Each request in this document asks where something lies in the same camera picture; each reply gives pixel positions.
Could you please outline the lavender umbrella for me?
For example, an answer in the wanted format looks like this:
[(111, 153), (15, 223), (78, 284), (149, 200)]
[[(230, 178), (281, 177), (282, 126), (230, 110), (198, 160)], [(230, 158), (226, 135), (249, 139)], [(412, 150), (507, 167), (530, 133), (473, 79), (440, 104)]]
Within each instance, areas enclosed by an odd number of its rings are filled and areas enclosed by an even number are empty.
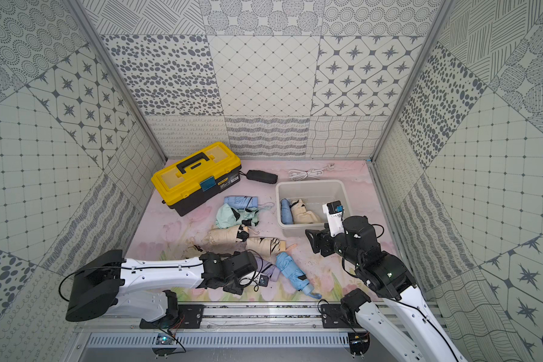
[(276, 265), (268, 262), (267, 260), (261, 259), (258, 256), (256, 256), (256, 263), (256, 271), (268, 277), (271, 282), (278, 281), (281, 272)]

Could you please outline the large beige umbrella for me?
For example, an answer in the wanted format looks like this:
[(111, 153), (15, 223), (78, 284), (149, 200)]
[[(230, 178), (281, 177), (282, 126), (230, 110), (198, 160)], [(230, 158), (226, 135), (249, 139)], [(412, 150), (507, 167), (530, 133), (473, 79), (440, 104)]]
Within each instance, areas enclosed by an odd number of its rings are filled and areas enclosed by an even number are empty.
[(321, 222), (321, 218), (316, 213), (306, 208), (302, 199), (291, 205), (291, 214), (294, 224), (315, 224)]

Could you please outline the white plastic storage box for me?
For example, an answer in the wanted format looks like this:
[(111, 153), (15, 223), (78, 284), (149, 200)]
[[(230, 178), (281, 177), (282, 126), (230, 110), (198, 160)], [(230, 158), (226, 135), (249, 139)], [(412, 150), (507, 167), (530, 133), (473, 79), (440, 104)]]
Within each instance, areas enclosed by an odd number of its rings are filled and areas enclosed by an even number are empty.
[[(324, 223), (327, 223), (327, 217), (322, 211), (322, 206), (327, 203), (340, 201), (344, 208), (344, 218), (351, 217), (354, 213), (348, 201), (345, 185), (337, 179), (281, 182), (276, 185), (275, 192), (278, 224), (285, 237), (304, 237), (306, 229), (323, 229)], [(321, 219), (320, 223), (284, 224), (281, 221), (281, 201), (283, 199), (287, 199), (291, 203), (302, 200), (306, 210), (312, 211)]]

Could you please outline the light blue umbrella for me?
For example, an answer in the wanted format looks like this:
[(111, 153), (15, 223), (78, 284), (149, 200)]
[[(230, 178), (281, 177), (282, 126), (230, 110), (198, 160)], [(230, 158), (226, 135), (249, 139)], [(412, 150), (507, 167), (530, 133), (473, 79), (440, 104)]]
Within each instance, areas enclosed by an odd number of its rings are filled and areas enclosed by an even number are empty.
[(285, 198), (281, 200), (281, 222), (284, 225), (294, 224), (294, 217), (291, 211), (291, 203)]

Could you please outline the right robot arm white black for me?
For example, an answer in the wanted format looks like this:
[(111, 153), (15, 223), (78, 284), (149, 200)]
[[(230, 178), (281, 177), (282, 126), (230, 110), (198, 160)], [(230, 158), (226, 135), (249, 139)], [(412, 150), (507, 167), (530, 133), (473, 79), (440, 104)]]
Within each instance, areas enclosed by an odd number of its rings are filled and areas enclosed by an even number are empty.
[(357, 288), (340, 300), (340, 314), (376, 338), (398, 361), (464, 361), (419, 289), (409, 269), (381, 248), (377, 227), (368, 218), (330, 214), (323, 230), (306, 230), (314, 253), (340, 256), (353, 276), (376, 294), (398, 317), (397, 327), (368, 295)]

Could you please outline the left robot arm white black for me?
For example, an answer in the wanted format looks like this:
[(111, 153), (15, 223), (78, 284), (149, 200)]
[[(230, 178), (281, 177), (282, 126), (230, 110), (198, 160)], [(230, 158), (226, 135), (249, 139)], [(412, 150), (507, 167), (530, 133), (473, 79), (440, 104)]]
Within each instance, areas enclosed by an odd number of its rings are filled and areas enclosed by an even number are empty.
[(256, 257), (249, 251), (144, 261), (110, 250), (69, 276), (72, 289), (66, 298), (66, 320), (113, 315), (139, 318), (154, 327), (176, 326), (184, 314), (173, 288), (223, 289), (240, 295), (256, 271)]

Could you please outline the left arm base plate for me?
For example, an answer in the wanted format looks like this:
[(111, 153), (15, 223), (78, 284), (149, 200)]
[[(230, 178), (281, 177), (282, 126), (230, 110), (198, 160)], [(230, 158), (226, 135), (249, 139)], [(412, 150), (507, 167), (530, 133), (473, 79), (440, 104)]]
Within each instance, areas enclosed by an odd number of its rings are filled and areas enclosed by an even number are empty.
[(197, 330), (201, 327), (205, 305), (182, 304), (177, 307), (175, 313), (168, 312), (166, 316), (156, 322), (141, 320), (139, 328), (142, 330), (150, 329), (189, 329)]

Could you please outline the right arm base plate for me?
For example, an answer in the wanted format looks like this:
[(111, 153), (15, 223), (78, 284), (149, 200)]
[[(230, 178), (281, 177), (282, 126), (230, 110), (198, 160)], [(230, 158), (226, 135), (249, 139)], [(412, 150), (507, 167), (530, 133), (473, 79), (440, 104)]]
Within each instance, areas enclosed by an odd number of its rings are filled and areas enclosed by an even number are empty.
[(320, 302), (318, 304), (318, 311), (321, 315), (322, 327), (324, 329), (357, 329), (360, 327), (345, 315), (340, 304)]

